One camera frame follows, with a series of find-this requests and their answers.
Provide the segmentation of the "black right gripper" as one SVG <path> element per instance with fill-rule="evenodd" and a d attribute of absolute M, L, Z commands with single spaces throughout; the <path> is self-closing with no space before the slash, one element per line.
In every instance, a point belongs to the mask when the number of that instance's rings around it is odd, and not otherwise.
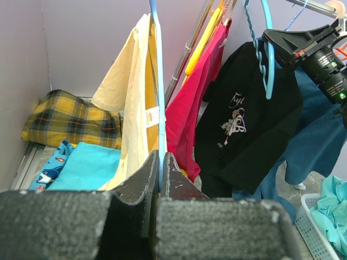
<path fill-rule="evenodd" d="M 346 65 L 330 49 L 339 38 L 333 26 L 308 31 L 267 29 L 262 38 L 274 46 L 283 68 L 301 67 L 331 103 L 346 103 Z"/>

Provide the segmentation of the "orange plastic hanger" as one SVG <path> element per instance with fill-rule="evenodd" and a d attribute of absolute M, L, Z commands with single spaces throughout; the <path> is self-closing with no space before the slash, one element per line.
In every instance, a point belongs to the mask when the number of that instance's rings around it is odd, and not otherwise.
<path fill-rule="evenodd" d="M 347 52 L 346 52 L 347 46 L 346 44 L 342 47 L 335 49 L 335 55 L 341 60 L 346 61 L 347 60 Z"/>

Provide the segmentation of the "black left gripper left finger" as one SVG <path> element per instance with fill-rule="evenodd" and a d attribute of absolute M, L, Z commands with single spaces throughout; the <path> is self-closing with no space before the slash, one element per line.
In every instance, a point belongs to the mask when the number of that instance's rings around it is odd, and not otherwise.
<path fill-rule="evenodd" d="M 1 259 L 154 259 L 158 152 L 109 191 L 1 193 Z"/>

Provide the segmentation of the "wooden hanger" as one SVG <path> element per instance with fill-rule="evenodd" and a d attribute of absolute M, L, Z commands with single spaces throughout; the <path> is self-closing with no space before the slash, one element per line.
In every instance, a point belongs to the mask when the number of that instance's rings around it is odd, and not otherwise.
<path fill-rule="evenodd" d="M 346 7 L 345 4 L 341 1 L 328 1 L 325 3 L 325 5 L 334 8 L 335 14 L 333 15 L 334 18 L 340 19 L 344 18 L 346 14 Z"/>

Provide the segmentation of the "cream beige shirt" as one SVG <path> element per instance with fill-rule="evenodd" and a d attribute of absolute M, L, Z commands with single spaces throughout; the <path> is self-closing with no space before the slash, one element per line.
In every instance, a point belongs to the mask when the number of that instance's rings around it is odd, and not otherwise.
<path fill-rule="evenodd" d="M 111 190 L 140 169 L 158 148 L 158 126 L 149 126 L 156 107 L 156 32 L 151 14 L 131 30 L 115 62 L 92 97 L 92 104 L 123 114 L 121 155 L 114 177 L 102 186 Z"/>

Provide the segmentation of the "blue patterned cloth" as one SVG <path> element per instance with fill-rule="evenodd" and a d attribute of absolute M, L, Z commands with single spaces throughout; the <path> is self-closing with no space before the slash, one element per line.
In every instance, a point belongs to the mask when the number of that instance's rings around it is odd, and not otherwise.
<path fill-rule="evenodd" d="M 39 173 L 28 187 L 28 190 L 36 192 L 45 191 L 61 173 L 67 159 L 74 151 L 74 146 L 66 140 L 62 140 L 59 147 L 41 168 Z"/>

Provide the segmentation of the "dark blue shirt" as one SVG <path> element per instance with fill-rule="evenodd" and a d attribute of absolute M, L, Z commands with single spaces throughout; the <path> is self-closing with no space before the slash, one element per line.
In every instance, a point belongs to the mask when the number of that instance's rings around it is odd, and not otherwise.
<path fill-rule="evenodd" d="M 235 199 L 274 200 L 283 206 L 293 222 L 297 213 L 294 205 L 278 194 L 275 177 L 279 166 L 286 163 L 285 182 L 290 185 L 302 183 L 312 171 L 328 177 L 346 142 L 343 118 L 334 114 L 340 105 L 332 104 L 302 68 L 295 70 L 295 76 L 303 96 L 303 108 L 294 136 L 254 194 L 245 190 L 232 193 Z"/>

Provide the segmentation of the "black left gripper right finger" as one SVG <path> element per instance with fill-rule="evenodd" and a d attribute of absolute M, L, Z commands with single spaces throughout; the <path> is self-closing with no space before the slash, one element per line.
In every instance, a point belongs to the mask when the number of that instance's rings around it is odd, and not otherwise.
<path fill-rule="evenodd" d="M 173 154 L 163 162 L 157 206 L 158 259 L 300 259 L 291 219 L 271 200 L 207 198 L 180 171 Z"/>

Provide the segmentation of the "yellow plastic hanger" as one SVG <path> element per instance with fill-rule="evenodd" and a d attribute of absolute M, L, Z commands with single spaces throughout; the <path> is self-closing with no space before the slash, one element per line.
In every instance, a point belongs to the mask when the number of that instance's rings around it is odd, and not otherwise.
<path fill-rule="evenodd" d="M 187 67 L 185 69 L 186 76 L 190 76 L 199 61 L 202 52 L 207 45 L 208 41 L 212 38 L 215 29 L 219 26 L 224 12 L 224 1 L 220 1 L 220 5 L 216 8 L 195 48 L 191 55 Z"/>

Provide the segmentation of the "magenta pink shirt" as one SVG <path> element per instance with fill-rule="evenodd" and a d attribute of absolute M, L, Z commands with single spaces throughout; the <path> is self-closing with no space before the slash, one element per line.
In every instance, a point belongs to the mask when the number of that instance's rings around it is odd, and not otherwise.
<path fill-rule="evenodd" d="M 168 151 L 174 154 L 179 169 L 184 170 L 192 182 L 200 173 L 200 167 L 193 159 L 198 113 L 209 84 L 221 68 L 231 24 L 230 18 L 217 28 L 192 74 L 165 111 Z"/>

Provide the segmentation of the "black shirt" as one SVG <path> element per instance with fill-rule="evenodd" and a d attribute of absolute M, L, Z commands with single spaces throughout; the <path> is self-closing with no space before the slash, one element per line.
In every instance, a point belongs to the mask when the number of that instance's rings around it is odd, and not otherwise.
<path fill-rule="evenodd" d="M 296 130 L 303 97 L 295 74 L 276 69 L 267 99 L 255 49 L 246 42 L 228 57 L 205 100 L 195 131 L 202 192 L 210 198 L 254 193 Z"/>

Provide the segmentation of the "white clothes rack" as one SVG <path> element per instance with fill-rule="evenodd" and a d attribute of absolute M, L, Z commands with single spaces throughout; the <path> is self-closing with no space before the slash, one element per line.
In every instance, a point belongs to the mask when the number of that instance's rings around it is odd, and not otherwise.
<path fill-rule="evenodd" d="M 303 6 L 305 1 L 290 1 L 293 5 Z M 191 37 L 188 39 L 187 43 L 185 44 L 183 54 L 181 56 L 181 59 L 176 67 L 176 70 L 171 78 L 170 84 L 165 92 L 165 106 L 167 107 L 170 103 L 170 100 L 172 98 L 172 95 L 179 83 L 180 77 L 182 74 L 185 74 L 185 69 L 187 67 L 187 64 L 189 62 L 189 59 L 191 55 L 193 54 L 193 51 L 195 50 L 211 16 L 213 11 L 211 11 L 211 7 L 213 5 L 213 1 L 205 1 L 204 6 L 202 8 L 202 11 L 199 14 L 199 17 L 197 19 L 197 22 L 195 24 L 195 27 L 193 29 Z M 335 14 L 335 9 L 331 8 L 327 5 L 318 3 L 316 1 L 309 1 L 306 9 L 312 10 L 314 12 L 317 12 L 319 14 L 333 17 Z"/>

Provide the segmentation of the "yellow plaid shirt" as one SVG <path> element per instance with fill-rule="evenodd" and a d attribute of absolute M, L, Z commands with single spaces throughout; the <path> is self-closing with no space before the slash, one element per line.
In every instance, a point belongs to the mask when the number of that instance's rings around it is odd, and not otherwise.
<path fill-rule="evenodd" d="M 52 90 L 28 117 L 22 140 L 59 147 L 63 140 L 121 149 L 123 119 L 64 90 Z"/>

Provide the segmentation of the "pale blue wire hanger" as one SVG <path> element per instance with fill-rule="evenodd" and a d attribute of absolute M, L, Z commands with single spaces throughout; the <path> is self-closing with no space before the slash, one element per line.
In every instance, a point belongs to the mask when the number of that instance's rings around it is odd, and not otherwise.
<path fill-rule="evenodd" d="M 159 155 L 159 170 L 158 170 L 158 189 L 159 192 L 163 187 L 163 171 L 165 158 L 165 89 L 163 76 L 163 47 L 162 47 L 162 31 L 157 14 L 157 4 L 155 0 L 149 0 L 150 12 L 153 16 L 156 31 L 156 48 L 157 48 L 157 82 L 158 82 L 158 98 L 159 98 L 159 122 L 158 122 L 158 155 Z"/>

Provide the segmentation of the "beige hanger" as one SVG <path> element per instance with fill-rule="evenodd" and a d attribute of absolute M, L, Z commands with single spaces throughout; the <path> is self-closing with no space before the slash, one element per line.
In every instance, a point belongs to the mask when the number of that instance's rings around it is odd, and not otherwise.
<path fill-rule="evenodd" d="M 234 8 L 236 6 L 237 0 L 233 0 L 232 3 L 230 3 L 230 2 L 231 2 L 231 0 L 224 1 L 224 12 L 223 12 L 223 17 L 221 18 L 219 26 L 222 24 L 223 18 L 225 18 L 225 22 L 223 23 L 223 25 L 225 25 L 225 26 L 228 24 L 229 20 L 231 19 L 231 15 L 232 15 L 232 13 L 234 11 Z M 184 80 L 182 82 L 181 87 L 184 86 L 184 84 L 185 84 L 185 82 L 187 81 L 188 78 L 189 78 L 189 76 L 185 75 L 185 78 L 184 78 Z"/>

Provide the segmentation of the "white perforated plastic basket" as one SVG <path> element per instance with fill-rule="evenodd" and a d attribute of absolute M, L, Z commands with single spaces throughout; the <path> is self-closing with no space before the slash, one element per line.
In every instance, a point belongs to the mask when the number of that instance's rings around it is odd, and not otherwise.
<path fill-rule="evenodd" d="M 319 193 L 308 193 L 301 196 L 301 206 L 297 210 L 295 225 L 304 240 L 313 259 L 344 259 L 317 228 L 310 212 L 310 208 L 317 205 Z"/>

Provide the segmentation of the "turquoise t shirt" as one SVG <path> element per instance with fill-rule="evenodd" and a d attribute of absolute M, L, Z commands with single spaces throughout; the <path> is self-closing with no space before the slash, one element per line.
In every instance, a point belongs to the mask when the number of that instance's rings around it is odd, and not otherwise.
<path fill-rule="evenodd" d="M 333 175 L 325 178 L 310 213 L 327 241 L 346 256 L 346 181 Z"/>

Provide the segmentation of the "folded turquoise cloth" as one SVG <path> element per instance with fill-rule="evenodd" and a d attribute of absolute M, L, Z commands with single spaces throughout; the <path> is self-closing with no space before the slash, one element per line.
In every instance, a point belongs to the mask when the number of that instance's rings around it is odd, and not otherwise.
<path fill-rule="evenodd" d="M 98 190 L 110 181 L 119 166 L 121 151 L 115 148 L 77 144 L 50 190 Z"/>

